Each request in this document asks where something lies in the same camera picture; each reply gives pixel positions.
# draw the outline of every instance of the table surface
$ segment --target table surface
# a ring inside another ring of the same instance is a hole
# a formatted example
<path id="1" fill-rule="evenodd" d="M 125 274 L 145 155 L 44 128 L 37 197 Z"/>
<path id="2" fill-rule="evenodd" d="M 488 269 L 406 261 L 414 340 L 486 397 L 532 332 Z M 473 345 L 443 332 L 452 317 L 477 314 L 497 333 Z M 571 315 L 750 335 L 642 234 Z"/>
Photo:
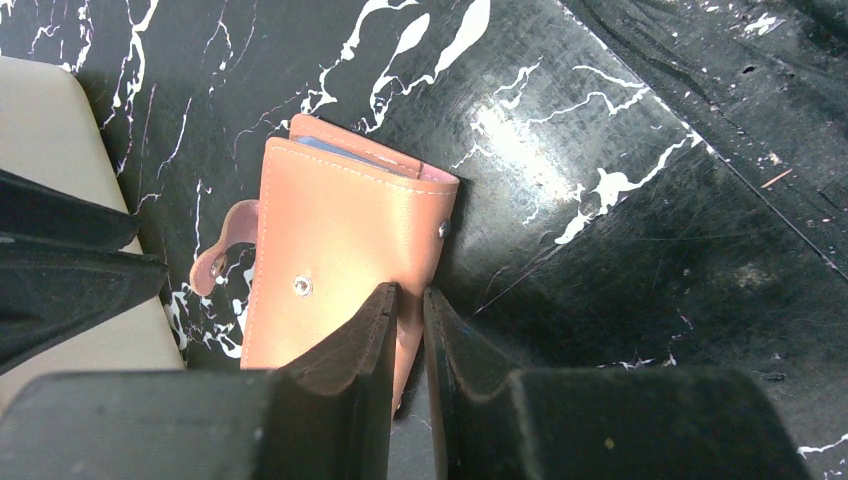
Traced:
<path id="1" fill-rule="evenodd" d="M 84 88 L 189 367 L 238 366 L 254 250 L 188 271 L 304 112 L 462 178 L 435 283 L 503 351 L 739 368 L 838 475 L 848 48 L 784 2 L 564 3 L 0 0 L 0 52 Z M 410 391 L 392 473 L 432 478 Z"/>

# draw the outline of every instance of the scratch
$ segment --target scratch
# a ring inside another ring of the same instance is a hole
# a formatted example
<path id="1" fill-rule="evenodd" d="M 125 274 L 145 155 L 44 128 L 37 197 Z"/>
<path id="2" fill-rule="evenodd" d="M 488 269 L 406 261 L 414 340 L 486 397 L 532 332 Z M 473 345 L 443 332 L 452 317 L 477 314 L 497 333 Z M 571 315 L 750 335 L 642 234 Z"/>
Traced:
<path id="1" fill-rule="evenodd" d="M 687 326 L 687 327 L 689 327 L 689 330 L 694 330 L 694 329 L 695 329 L 695 327 L 694 327 L 694 326 L 692 326 L 692 321 L 690 321 L 688 318 L 686 318 L 686 317 L 685 317 L 685 316 L 684 316 L 684 315 L 680 312 L 680 309 L 679 309 L 679 308 L 677 309 L 677 314 L 678 314 L 678 315 L 680 315 L 680 319 L 681 319 L 681 320 L 683 320 L 683 322 L 684 322 L 684 323 L 686 323 L 686 326 Z"/>
<path id="2" fill-rule="evenodd" d="M 489 290 L 491 290 L 491 289 L 492 289 L 492 284 L 494 284 L 494 283 L 495 283 L 495 279 L 497 279 L 497 278 L 498 278 L 498 275 L 500 275 L 500 274 L 502 274 L 503 272 L 505 272 L 505 271 L 509 270 L 510 268 L 511 268 L 511 267 L 501 267 L 500 269 L 498 269 L 498 271 L 497 271 L 497 272 L 495 272 L 495 273 L 492 275 L 492 278 L 491 278 L 491 279 L 489 279 L 489 284 L 488 284 L 488 285 L 486 285 L 486 290 L 484 290 L 484 291 L 483 291 L 483 299 L 485 299 L 485 298 L 486 298 L 486 296 L 487 296 L 487 295 L 489 295 Z M 479 311 L 480 311 L 480 310 L 482 310 L 483 308 L 484 308 L 484 307 L 480 307 L 480 308 L 478 308 L 478 309 L 477 309 L 477 311 L 479 312 Z"/>
<path id="3" fill-rule="evenodd" d="M 654 283 L 651 284 L 651 291 L 654 291 L 654 288 L 657 286 L 657 279 L 660 276 L 660 270 L 662 269 L 662 261 L 663 257 L 660 257 L 660 263 L 657 264 L 657 271 L 654 273 Z"/>
<path id="4" fill-rule="evenodd" d="M 429 423 L 427 423 L 427 421 L 426 421 L 426 420 L 424 420 L 423 418 L 419 417 L 418 415 L 415 415 L 414 413 L 410 413 L 410 414 L 409 414 L 409 417 L 410 417 L 410 418 L 417 418 L 419 422 L 421 422 L 421 423 L 423 423 L 424 425 L 426 425 L 426 426 L 427 426 L 427 428 L 429 428 L 430 430 L 433 430 L 433 427 L 431 427 L 431 426 L 430 426 L 430 424 L 429 424 Z"/>
<path id="5" fill-rule="evenodd" d="M 156 85 L 153 84 L 153 89 L 150 91 L 150 99 L 147 100 L 147 118 L 144 120 L 144 133 L 141 135 L 141 156 L 144 157 L 144 147 L 147 145 L 147 124 L 150 123 L 150 112 L 153 111 L 153 97 L 156 95 Z"/>
<path id="6" fill-rule="evenodd" d="M 785 171 L 785 172 L 781 173 L 780 175 L 778 175 L 778 176 L 776 176 L 776 177 L 772 178 L 772 179 L 771 179 L 771 180 L 769 180 L 768 182 L 764 183 L 764 184 L 763 184 L 763 186 L 761 186 L 760 188 L 768 188 L 768 187 L 770 187 L 770 186 L 774 185 L 774 183 L 775 183 L 775 182 L 777 182 L 778 180 L 780 180 L 781 178 L 783 178 L 783 177 L 785 177 L 785 176 L 789 175 L 790 173 L 792 173 L 792 169 L 791 169 L 791 168 L 790 168 L 789 170 L 787 170 L 787 171 Z"/>
<path id="7" fill-rule="evenodd" d="M 504 289 L 504 291 L 502 291 L 501 293 L 497 294 L 497 295 L 495 296 L 495 298 L 493 298 L 493 299 L 489 300 L 488 302 L 486 302 L 485 304 L 483 304 L 483 305 L 482 305 L 480 308 L 478 308 L 478 309 L 477 309 L 477 310 L 476 310 L 473 314 L 471 314 L 471 316 L 473 317 L 474 315 L 477 315 L 478 313 L 480 313 L 480 312 L 482 312 L 483 310 L 485 310 L 485 309 L 486 309 L 489 305 L 491 305 L 491 304 L 495 303 L 495 301 L 497 301 L 499 298 L 501 298 L 502 296 L 504 296 L 504 295 L 506 294 L 506 292 L 508 292 L 508 291 L 512 290 L 513 288 L 515 288 L 515 286 L 516 286 L 516 285 L 518 285 L 519 283 L 521 283 L 521 281 L 523 281 L 525 278 L 527 278 L 527 277 L 529 277 L 530 275 L 532 275 L 532 274 L 533 274 L 533 272 L 535 272 L 536 270 L 538 270 L 538 269 L 539 269 L 539 267 L 541 267 L 541 266 L 542 266 L 542 265 L 543 265 L 546 261 L 548 261 L 551 257 L 553 257 L 554 255 L 556 255 L 556 254 L 557 254 L 557 252 L 559 252 L 560 250 L 562 250 L 562 248 L 563 248 L 563 247 L 565 247 L 565 245 L 564 245 L 564 244 L 563 244 L 563 245 L 557 245 L 557 246 L 556 246 L 553 250 L 551 250 L 551 251 L 550 251 L 547 255 L 545 255 L 545 256 L 544 256 L 544 257 L 542 257 L 541 259 L 538 259 L 538 257 L 539 257 L 539 256 L 542 256 L 542 254 L 539 254 L 539 255 L 537 256 L 537 258 L 536 258 L 536 259 L 533 259 L 533 260 L 531 260 L 531 261 L 529 262 L 529 264 L 534 264 L 534 263 L 535 263 L 535 265 L 533 265 L 533 267 L 532 267 L 532 268 L 530 268 L 530 270 L 528 270 L 526 273 L 524 273 L 523 275 L 521 275 L 520 277 L 518 277 L 518 280 L 516 280 L 516 281 L 512 282 L 512 284 L 511 284 L 510 286 L 506 287 L 506 289 Z"/>

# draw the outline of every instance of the metal snap button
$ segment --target metal snap button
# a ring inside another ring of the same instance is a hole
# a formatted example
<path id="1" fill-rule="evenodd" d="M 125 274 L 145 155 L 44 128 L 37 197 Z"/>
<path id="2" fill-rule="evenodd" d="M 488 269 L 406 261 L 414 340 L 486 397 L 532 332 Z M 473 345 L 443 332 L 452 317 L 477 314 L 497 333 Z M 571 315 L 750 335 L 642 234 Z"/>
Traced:
<path id="1" fill-rule="evenodd" d="M 450 220 L 445 220 L 439 225 L 439 238 L 444 239 L 450 234 Z"/>
<path id="2" fill-rule="evenodd" d="M 304 275 L 295 277 L 294 293 L 298 297 L 308 297 L 312 293 L 312 280 Z"/>
<path id="3" fill-rule="evenodd" d="M 227 268 L 227 255 L 222 253 L 215 257 L 212 267 L 209 269 L 209 274 L 212 275 L 212 278 L 218 278 L 224 273 L 225 268 Z"/>

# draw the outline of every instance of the tan leather wallet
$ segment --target tan leather wallet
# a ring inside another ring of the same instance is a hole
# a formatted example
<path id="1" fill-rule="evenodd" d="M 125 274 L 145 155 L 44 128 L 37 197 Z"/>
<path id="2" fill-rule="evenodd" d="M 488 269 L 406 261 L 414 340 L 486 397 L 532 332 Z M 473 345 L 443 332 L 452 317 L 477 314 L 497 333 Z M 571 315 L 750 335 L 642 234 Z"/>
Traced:
<path id="1" fill-rule="evenodd" d="M 296 115 L 288 140 L 266 143 L 259 200 L 230 209 L 220 239 L 191 269 L 192 289 L 209 295 L 226 250 L 255 242 L 241 368 L 279 368 L 349 320 L 378 284 L 397 282 L 394 411 L 458 186 L 442 170 Z"/>

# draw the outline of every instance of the wallet strap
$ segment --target wallet strap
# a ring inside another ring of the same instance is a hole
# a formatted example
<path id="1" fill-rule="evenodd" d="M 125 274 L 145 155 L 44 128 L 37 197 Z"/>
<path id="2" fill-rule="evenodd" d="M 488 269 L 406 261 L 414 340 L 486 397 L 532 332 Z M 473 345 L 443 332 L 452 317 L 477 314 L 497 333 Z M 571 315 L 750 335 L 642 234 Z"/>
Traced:
<path id="1" fill-rule="evenodd" d="M 227 266 L 227 250 L 237 243 L 256 243 L 259 200 L 244 200 L 230 208 L 221 237 L 195 260 L 189 273 L 191 289 L 205 297 L 212 293 Z"/>

